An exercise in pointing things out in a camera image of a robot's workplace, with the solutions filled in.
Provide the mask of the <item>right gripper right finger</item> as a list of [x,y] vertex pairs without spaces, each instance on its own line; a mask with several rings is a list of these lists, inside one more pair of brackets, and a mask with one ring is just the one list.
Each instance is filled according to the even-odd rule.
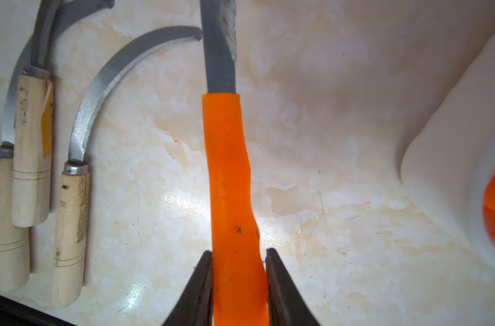
[[320,326],[299,293],[278,252],[266,251],[270,325]]

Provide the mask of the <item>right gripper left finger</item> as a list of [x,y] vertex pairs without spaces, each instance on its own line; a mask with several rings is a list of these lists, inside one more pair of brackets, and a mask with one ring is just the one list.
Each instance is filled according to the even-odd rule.
[[205,251],[174,309],[162,326],[213,324],[213,259]]

